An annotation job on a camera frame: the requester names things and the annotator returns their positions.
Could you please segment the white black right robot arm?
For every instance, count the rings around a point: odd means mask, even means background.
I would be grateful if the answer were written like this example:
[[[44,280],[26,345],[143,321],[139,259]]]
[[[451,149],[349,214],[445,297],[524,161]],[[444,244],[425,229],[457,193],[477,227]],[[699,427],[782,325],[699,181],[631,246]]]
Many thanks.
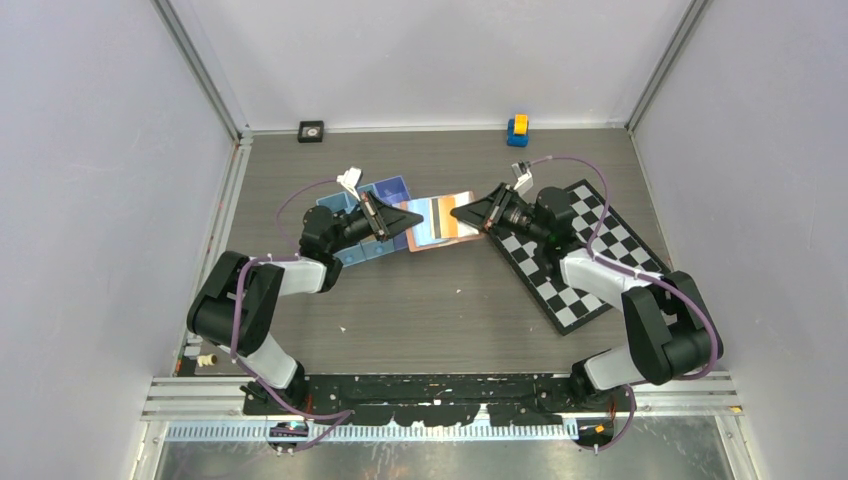
[[[709,373],[723,343],[694,279],[635,270],[593,251],[573,227],[569,194],[546,187],[529,203],[507,184],[486,197],[452,209],[458,221],[486,232],[517,234],[535,243],[534,258],[554,282],[586,292],[619,310],[627,342],[575,363],[571,397],[596,410],[624,385],[663,385]]]

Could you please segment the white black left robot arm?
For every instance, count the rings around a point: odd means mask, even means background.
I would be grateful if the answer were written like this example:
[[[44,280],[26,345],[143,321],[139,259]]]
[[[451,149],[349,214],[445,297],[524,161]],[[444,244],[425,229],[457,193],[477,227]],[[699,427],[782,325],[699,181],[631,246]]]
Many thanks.
[[[187,329],[221,347],[269,387],[280,412],[298,412],[307,398],[305,368],[273,338],[270,327],[281,296],[329,291],[343,269],[338,251],[369,237],[388,241],[422,223],[420,214],[367,191],[351,211],[326,206],[303,216],[298,255],[271,261],[236,251],[214,264],[187,313]]]

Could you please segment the blue yellow toy block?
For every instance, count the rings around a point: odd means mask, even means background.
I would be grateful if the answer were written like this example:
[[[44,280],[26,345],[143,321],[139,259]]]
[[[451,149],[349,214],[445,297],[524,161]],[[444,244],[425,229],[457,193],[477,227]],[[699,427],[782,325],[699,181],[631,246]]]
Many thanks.
[[[526,114],[516,114],[508,121],[506,133],[508,146],[526,147],[529,143],[529,117]]]

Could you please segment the black white chessboard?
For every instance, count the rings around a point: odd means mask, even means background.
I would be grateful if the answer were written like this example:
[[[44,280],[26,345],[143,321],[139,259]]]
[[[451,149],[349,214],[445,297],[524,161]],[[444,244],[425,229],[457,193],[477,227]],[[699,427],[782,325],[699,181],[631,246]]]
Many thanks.
[[[587,180],[580,180],[564,191],[569,194],[576,212],[572,225],[578,249],[574,254],[580,267],[591,263],[585,241],[600,225],[600,232],[592,241],[595,255],[614,260],[631,270],[655,274],[670,271],[614,209],[602,213],[605,199]],[[571,333],[612,308],[589,292],[567,284],[559,285],[547,277],[540,266],[541,260],[534,256],[536,243],[533,240],[506,230],[491,232],[489,238],[560,335]]]

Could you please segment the small black square box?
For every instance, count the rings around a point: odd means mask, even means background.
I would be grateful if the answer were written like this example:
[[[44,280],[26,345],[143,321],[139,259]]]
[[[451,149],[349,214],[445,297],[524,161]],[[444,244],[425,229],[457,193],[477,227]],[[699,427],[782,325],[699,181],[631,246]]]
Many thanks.
[[[325,123],[322,120],[300,121],[297,131],[299,143],[321,143],[324,137]]]

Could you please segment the small beige peg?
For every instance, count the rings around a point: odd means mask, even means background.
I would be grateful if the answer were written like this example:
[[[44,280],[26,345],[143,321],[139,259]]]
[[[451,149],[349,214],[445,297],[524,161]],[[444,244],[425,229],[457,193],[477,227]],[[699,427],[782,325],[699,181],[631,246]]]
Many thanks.
[[[211,367],[217,364],[218,358],[215,354],[199,355],[196,357],[195,362],[198,368]]]

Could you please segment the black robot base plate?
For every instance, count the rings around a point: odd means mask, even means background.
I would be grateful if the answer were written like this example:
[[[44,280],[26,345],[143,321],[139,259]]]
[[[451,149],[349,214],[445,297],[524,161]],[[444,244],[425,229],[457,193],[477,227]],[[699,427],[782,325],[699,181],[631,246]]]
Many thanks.
[[[284,415],[287,400],[297,414],[327,426],[467,426],[482,417],[497,427],[535,426],[571,413],[625,419],[635,411],[623,388],[589,393],[550,373],[315,374],[297,381],[290,397],[256,380],[240,389],[248,416]]]

